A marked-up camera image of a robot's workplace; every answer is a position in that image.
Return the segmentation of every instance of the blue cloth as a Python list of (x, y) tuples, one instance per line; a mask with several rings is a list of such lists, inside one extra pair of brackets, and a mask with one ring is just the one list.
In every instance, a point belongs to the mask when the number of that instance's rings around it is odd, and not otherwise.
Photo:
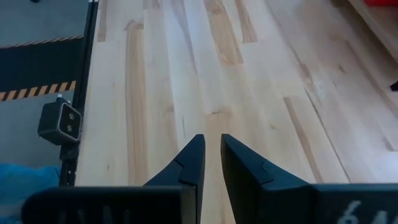
[(19, 209), (32, 194), (59, 183), (59, 167), (33, 169), (14, 164), (0, 164), (0, 224), (18, 223)]

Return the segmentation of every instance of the light wood plank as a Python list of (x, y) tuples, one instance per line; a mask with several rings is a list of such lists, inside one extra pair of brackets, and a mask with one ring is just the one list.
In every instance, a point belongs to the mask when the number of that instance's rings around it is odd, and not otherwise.
[(242, 51), (247, 65), (249, 86), (265, 120), (264, 156), (304, 180), (315, 182), (277, 85), (270, 79), (270, 71), (264, 59), (259, 57), (264, 49), (259, 44), (251, 44), (245, 45)]
[(251, 85), (248, 83), (244, 65), (224, 67), (226, 91), (231, 102), (231, 134), (243, 143), (265, 155), (264, 117), (259, 112), (260, 106), (254, 100)]
[(108, 10), (108, 0), (101, 0), (99, 2), (98, 11), (99, 11), (99, 27), (97, 33), (98, 42), (104, 42), (106, 40), (106, 15)]
[(178, 149), (205, 132), (205, 112), (183, 0), (164, 3)]
[(304, 153), (318, 183), (348, 183), (348, 176), (336, 155), (315, 110), (308, 98), (285, 97), (286, 107), (292, 118)]
[(257, 42), (257, 34), (251, 24), (250, 15), (246, 9), (244, 1), (235, 0), (235, 5), (241, 22), (243, 43)]
[(204, 0), (211, 32), (220, 62), (225, 65), (243, 63), (232, 23), (221, 0)]
[[(364, 69), (355, 59), (353, 52), (347, 50), (346, 40), (352, 40), (350, 43), (355, 43), (355, 46), (360, 45), (362, 50), (367, 46), (360, 41), (355, 41), (358, 37), (355, 37), (353, 31), (347, 28), (346, 22), (335, 19), (340, 15), (325, 2), (312, 0), (294, 0), (289, 1), (289, 4), (281, 4), (274, 0), (266, 2), (272, 9), (303, 70), (305, 89), (325, 125), (350, 181), (393, 181), (391, 179), (393, 171), (386, 173), (387, 168), (382, 172), (376, 168), (390, 167), (390, 164), (381, 164), (382, 158), (386, 157), (386, 150), (379, 151), (385, 148), (386, 142), (390, 141), (385, 141), (386, 137), (380, 131), (376, 136), (384, 137), (376, 139), (374, 130), (380, 130), (377, 127), (380, 124), (377, 124), (374, 119), (377, 120), (379, 115), (375, 116), (371, 112), (373, 109), (364, 111), (364, 106), (377, 108), (382, 104), (383, 99), (377, 95), (377, 90), (369, 86), (369, 81), (364, 80)], [(290, 13), (293, 9), (297, 11), (296, 14)], [(373, 101), (369, 95), (378, 99)], [(383, 110), (384, 113), (389, 114), (388, 118), (393, 119), (391, 111)], [(368, 132), (369, 128), (366, 126), (369, 125), (376, 128), (371, 128), (373, 130)]]
[(144, 25), (127, 28), (126, 105), (129, 148), (129, 183), (144, 184), (147, 174), (147, 116), (144, 61)]
[(225, 111), (229, 103), (222, 88), (223, 71), (205, 5), (202, 1), (185, 0), (185, 10), (205, 114)]
[(148, 5), (144, 11), (149, 178), (178, 153), (164, 18), (159, 2)]
[[(125, 73), (121, 72), (125, 68), (119, 64), (125, 58), (120, 53), (120, 41), (107, 37), (107, 41), (98, 42), (99, 21), (96, 20), (91, 55), (85, 104), (85, 114), (89, 115), (83, 125), (76, 185), (127, 185), (126, 84)], [(101, 162), (90, 163), (93, 158)]]
[(234, 223), (221, 166), (221, 134), (231, 131), (231, 113), (206, 116), (206, 170), (202, 223)]

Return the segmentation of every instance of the wood grain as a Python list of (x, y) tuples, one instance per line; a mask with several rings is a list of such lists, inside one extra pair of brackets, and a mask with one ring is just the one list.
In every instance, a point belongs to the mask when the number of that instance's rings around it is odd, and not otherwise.
[(257, 42), (256, 31), (251, 24), (250, 15), (243, 0), (235, 0), (235, 5), (238, 10), (239, 20), (241, 23), (243, 43)]
[(200, 133), (202, 223), (234, 223), (222, 133), (308, 182), (398, 181), (398, 95), (388, 91), (398, 65), (343, 7), (317, 0), (107, 7), (103, 40), (104, 12), (97, 15), (76, 185), (142, 185)]
[(231, 21), (221, 0), (204, 0), (218, 57), (225, 65), (243, 63)]
[(396, 7), (368, 7), (360, 0), (349, 0), (359, 15), (369, 25), (380, 41), (398, 61), (398, 28), (396, 26)]
[(100, 17), (98, 24), (97, 40), (104, 42), (106, 40), (106, 15), (108, 14), (108, 0), (101, 0), (99, 2)]
[(144, 25), (132, 22), (127, 28), (126, 105), (129, 153), (129, 183), (144, 184), (147, 174), (146, 91)]

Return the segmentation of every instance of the gray floor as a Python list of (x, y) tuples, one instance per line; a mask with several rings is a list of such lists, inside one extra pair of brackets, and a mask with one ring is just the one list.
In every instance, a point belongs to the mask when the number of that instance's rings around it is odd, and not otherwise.
[[(60, 164), (59, 147), (37, 135), (42, 107), (56, 97), (55, 93), (0, 103), (0, 163), (29, 167)], [(71, 100), (73, 92), (64, 92), (63, 97)]]
[(82, 35), (87, 0), (0, 0), (0, 46)]
[[(0, 0), (0, 46), (82, 35), (87, 5), (87, 0)], [(42, 107), (56, 95), (0, 102), (0, 163), (60, 165), (59, 147), (37, 135)]]

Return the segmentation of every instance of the black plastic part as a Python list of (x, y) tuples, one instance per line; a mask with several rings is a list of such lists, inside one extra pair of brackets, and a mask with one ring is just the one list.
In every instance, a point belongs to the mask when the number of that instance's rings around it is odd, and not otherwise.
[(145, 184), (145, 186), (180, 185), (194, 187), (197, 202), (197, 224), (200, 223), (201, 217), (205, 156), (205, 137), (202, 134), (197, 134), (165, 169)]
[(59, 146), (80, 140), (81, 115), (67, 100), (58, 97), (53, 103), (43, 106), (39, 121), (40, 137)]
[(143, 187), (61, 187), (31, 196), (22, 208), (30, 223), (200, 224), (205, 138), (196, 135)]
[(392, 85), (390, 86), (390, 88), (391, 88), (392, 91), (398, 91), (398, 82), (392, 84)]
[(307, 221), (308, 183), (277, 167), (229, 134), (221, 137), (221, 160), (237, 224)]
[(176, 223), (195, 222), (195, 188), (60, 187), (30, 197), (22, 222)]
[(228, 134), (221, 159), (237, 224), (398, 223), (398, 184), (311, 185)]
[[(90, 71), (91, 53), (93, 48), (93, 39), (95, 33), (95, 22), (98, 10), (98, 2), (88, 4), (86, 27), (81, 48), (81, 63), (79, 75), (76, 81), (76, 89), (73, 94), (72, 106), (84, 115), (84, 105), (88, 84), (88, 75)], [(61, 147), (60, 160), (62, 168), (60, 173), (61, 186), (75, 185), (75, 172), (77, 168), (77, 158), (79, 155), (78, 144), (66, 144)]]

